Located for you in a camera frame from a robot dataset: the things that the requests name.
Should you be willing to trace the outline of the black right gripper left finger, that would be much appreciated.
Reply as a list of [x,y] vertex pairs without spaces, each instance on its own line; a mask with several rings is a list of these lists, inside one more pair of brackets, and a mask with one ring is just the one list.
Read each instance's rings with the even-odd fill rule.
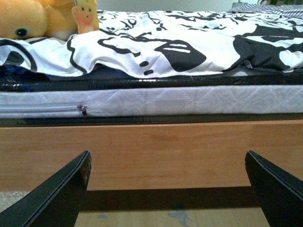
[[0,214],[2,227],[72,227],[83,204],[91,172],[84,151],[24,198]]

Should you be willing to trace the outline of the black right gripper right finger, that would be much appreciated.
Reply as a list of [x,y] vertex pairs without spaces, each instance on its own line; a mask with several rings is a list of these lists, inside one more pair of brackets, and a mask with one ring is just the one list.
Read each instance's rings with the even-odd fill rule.
[[258,203],[271,227],[303,225],[303,182],[254,151],[245,169]]

